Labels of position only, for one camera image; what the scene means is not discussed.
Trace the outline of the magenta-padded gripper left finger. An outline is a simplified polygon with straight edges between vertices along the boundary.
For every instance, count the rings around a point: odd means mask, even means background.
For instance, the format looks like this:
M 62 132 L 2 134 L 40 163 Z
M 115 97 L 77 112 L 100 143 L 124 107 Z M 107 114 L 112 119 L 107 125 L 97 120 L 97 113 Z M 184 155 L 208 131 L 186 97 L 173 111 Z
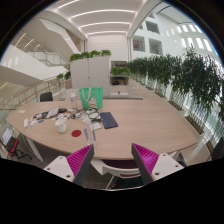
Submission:
M 44 170 L 81 186 L 93 155 L 94 145 L 91 144 L 67 157 L 58 156 Z

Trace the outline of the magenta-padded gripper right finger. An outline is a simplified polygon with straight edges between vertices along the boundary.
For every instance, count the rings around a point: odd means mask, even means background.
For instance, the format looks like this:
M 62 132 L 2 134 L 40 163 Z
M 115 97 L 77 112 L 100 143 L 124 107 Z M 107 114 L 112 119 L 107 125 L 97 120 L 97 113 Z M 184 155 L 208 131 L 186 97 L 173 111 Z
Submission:
M 136 143 L 131 153 L 145 185 L 183 169 L 183 166 L 166 153 L 157 154 Z

